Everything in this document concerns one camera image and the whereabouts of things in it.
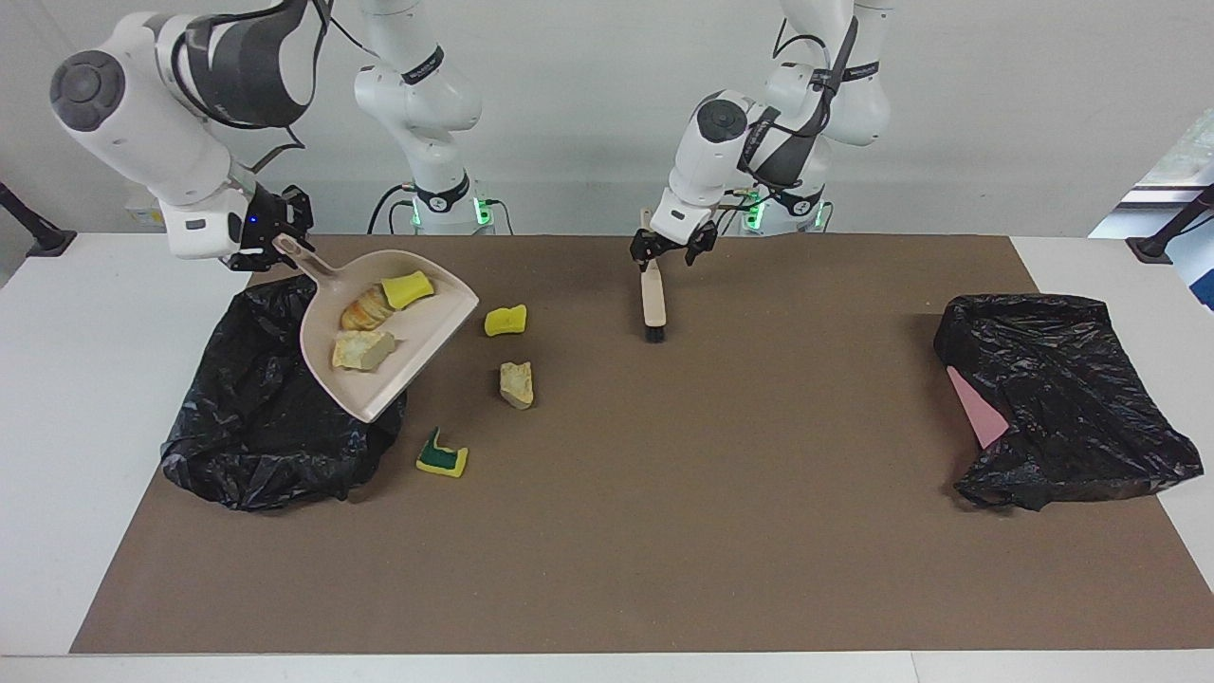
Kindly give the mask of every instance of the dustpan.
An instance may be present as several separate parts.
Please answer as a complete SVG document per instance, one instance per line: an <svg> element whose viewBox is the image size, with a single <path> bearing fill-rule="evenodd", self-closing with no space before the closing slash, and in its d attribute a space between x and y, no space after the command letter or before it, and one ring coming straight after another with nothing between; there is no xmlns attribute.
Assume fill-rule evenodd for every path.
<svg viewBox="0 0 1214 683"><path fill-rule="evenodd" d="M287 234L274 237L273 244L316 280L316 296L300 326L300 348L308 370L339 406L367 423L404 392L480 302L458 277L409 251L382 249L333 267ZM435 294L409 303L379 326L396 336L396 351L371 372L333 368L346 306L379 280L419 269L430 278Z"/></svg>

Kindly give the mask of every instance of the table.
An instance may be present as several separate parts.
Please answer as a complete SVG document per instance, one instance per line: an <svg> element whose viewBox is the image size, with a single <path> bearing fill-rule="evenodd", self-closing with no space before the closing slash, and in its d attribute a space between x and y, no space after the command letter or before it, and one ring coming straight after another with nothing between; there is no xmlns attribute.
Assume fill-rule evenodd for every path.
<svg viewBox="0 0 1214 683"><path fill-rule="evenodd" d="M1014 243L1040 289L1110 303L1123 345L1159 408L1198 449L1214 453L1214 426L1207 419L1214 366L1199 352L1214 340L1214 317L1179 278L1168 268L1139 264L1114 240ZM69 275L97 284L79 290ZM1012 676L1192 681L1214 673L1214 651L58 658L70 645L154 474L146 450L126 445L163 439L208 331L244 280L214 263L174 260L163 237L86 234L62 258L27 263L0 290L6 330L0 362L11 369L0 388L0 574L21 577L0 586L0 647L8 655L44 655L0 660L0 678L153 679L182 668L199 679L238 672L316 681L354 670L368 679L448 681L566 679L573 672L603 681L941 682ZM175 301L171 319L149 325L141 318L143 303L165 300ZM143 332L132 338L131 329ZM30 358L45 360L30 368ZM154 363L163 372L132 383L123 372L132 359ZM38 422L39 415L57 415L62 422L56 425ZM32 488L29 482L46 486ZM1214 512L1212 486L1199 479L1161 496L1207 581L1214 576L1214 535L1203 522Z"/></svg>

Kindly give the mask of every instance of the brown surface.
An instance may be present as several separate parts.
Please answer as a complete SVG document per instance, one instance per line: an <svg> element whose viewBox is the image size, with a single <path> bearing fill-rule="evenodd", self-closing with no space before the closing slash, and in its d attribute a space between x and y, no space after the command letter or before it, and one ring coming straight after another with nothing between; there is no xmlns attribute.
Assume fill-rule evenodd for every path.
<svg viewBox="0 0 1214 683"><path fill-rule="evenodd" d="M951 296L1032 290L983 237L727 239L664 261L642 337L615 238L317 238L450 268L481 309L410 389L352 502L232 513L155 477L75 653L1214 647L1155 499L975 512L977 446L931 352ZM521 336L484 311L526 302ZM497 394L533 362L535 408ZM453 480L426 434L469 446Z"/></svg>

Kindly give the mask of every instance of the black stand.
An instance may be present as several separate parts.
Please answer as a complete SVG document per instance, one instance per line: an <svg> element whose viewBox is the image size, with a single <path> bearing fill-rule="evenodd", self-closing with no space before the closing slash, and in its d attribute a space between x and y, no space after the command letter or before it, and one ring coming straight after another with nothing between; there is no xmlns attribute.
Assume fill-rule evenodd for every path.
<svg viewBox="0 0 1214 683"><path fill-rule="evenodd" d="M55 223L22 203L2 182L0 182L0 205L8 209L17 222L25 226L25 229L38 240L38 244L25 251L27 256L58 256L75 239L74 229L59 229Z"/></svg>
<svg viewBox="0 0 1214 683"><path fill-rule="evenodd" d="M1203 212L1214 207L1214 183L1210 183L1206 189L1202 189L1201 194L1193 197L1193 200L1180 209L1180 212L1173 216L1168 221L1168 224L1159 228L1151 237L1127 237L1125 243L1129 244L1130 251L1138 256L1144 263L1172 263L1172 258L1164 251L1168 249L1168 241L1172 241L1178 234L1185 230L1186 227L1192 224L1193 220Z"/></svg>

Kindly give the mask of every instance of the black plastic bag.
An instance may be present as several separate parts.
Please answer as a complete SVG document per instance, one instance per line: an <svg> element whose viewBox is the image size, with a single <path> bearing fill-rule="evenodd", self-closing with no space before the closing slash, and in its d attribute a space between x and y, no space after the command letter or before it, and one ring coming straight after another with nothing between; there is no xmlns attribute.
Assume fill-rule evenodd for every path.
<svg viewBox="0 0 1214 683"><path fill-rule="evenodd" d="M325 394L299 345L313 294L299 275L233 296L160 449L170 482L231 510L262 511L345 500L375 474L401 432L405 395L364 425Z"/></svg>
<svg viewBox="0 0 1214 683"><path fill-rule="evenodd" d="M935 348L1009 425L955 484L980 507L1130 499L1202 474L1197 449L1147 395L1102 301L958 296Z"/></svg>

